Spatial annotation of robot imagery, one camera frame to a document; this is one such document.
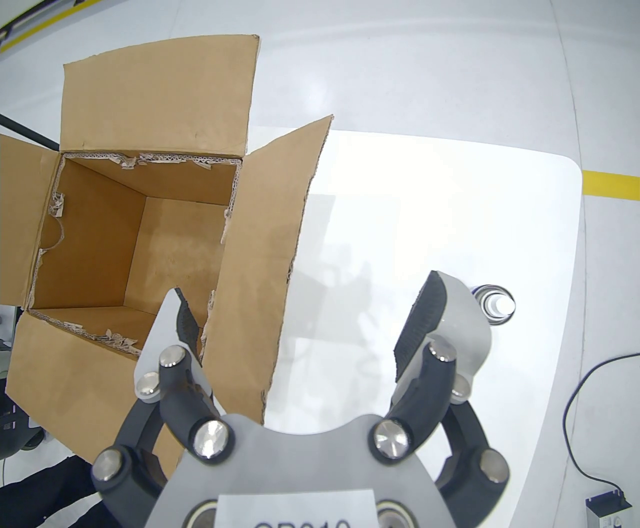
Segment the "white tabletop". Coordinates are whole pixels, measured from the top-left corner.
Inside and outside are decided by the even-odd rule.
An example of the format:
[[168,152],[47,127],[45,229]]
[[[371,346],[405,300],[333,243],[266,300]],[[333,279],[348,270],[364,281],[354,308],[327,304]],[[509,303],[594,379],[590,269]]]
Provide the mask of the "white tabletop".
[[[287,132],[250,128],[250,151]],[[471,397],[511,480],[483,526],[509,526],[564,330],[582,175],[565,157],[466,141],[331,131],[303,219],[265,424],[315,433],[384,415],[393,348],[432,269],[514,296]],[[418,452],[436,478],[439,429]]]

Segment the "open cardboard box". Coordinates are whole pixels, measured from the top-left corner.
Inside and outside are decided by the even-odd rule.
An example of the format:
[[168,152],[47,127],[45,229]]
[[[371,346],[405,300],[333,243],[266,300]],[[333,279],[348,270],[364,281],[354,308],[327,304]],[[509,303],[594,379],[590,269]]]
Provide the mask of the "open cardboard box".
[[[27,310],[7,392],[87,460],[131,408],[136,355],[176,286],[216,397],[262,420],[331,118],[244,156],[258,44],[183,38],[66,65],[61,154],[0,138],[0,303]],[[167,474],[180,452],[164,431]]]

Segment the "black rubber pad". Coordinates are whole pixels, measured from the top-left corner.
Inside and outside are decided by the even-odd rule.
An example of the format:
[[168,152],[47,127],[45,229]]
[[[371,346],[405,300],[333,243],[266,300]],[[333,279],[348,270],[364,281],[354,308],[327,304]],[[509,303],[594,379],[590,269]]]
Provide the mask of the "black rubber pad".
[[176,288],[175,292],[178,294],[180,298],[180,310],[178,311],[178,317],[176,320],[176,329],[178,331],[178,339],[183,343],[186,343],[191,348],[191,352],[195,357],[198,356],[198,352],[196,351],[196,345],[198,341],[198,332],[200,329],[198,328],[198,323],[196,322],[195,317],[191,313],[189,309],[189,303],[187,299],[182,295],[182,290],[180,288]]
[[396,342],[396,381],[403,375],[424,337],[438,327],[447,305],[447,289],[437,271],[432,271],[413,303]]

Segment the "yellow floor stripe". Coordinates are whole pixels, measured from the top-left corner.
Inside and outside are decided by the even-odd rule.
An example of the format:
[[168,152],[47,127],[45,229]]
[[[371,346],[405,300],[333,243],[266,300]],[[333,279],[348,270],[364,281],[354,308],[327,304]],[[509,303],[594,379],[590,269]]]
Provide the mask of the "yellow floor stripe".
[[640,178],[625,174],[582,171],[582,194],[640,200]]
[[73,6],[71,8],[69,8],[66,11],[63,11],[62,13],[59,13],[57,15],[55,15],[54,17],[51,17],[49,20],[45,20],[44,22],[42,22],[41,24],[38,24],[37,26],[31,28],[29,31],[25,31],[23,34],[12,38],[9,42],[7,42],[6,44],[4,44],[2,46],[2,48],[0,48],[0,53],[7,51],[9,48],[15,46],[16,44],[19,44],[20,42],[22,42],[23,40],[25,40],[26,38],[29,38],[32,35],[35,35],[38,31],[41,31],[45,28],[48,28],[49,26],[55,24],[56,22],[59,22],[63,19],[66,19],[69,15],[73,15],[74,13],[77,13],[78,11],[82,11],[83,9],[92,6],[94,4],[97,4],[100,0],[84,0],[84,2],[82,2],[81,4],[78,4],[77,6]]

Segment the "person's leg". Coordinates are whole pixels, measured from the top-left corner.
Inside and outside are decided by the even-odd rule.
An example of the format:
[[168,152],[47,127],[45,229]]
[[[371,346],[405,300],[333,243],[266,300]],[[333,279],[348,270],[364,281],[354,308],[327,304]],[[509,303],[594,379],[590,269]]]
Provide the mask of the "person's leg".
[[69,528],[122,528],[115,517],[100,501],[89,509],[80,519],[74,522]]
[[36,528],[58,510],[94,493],[91,465],[71,456],[0,488],[0,526]]

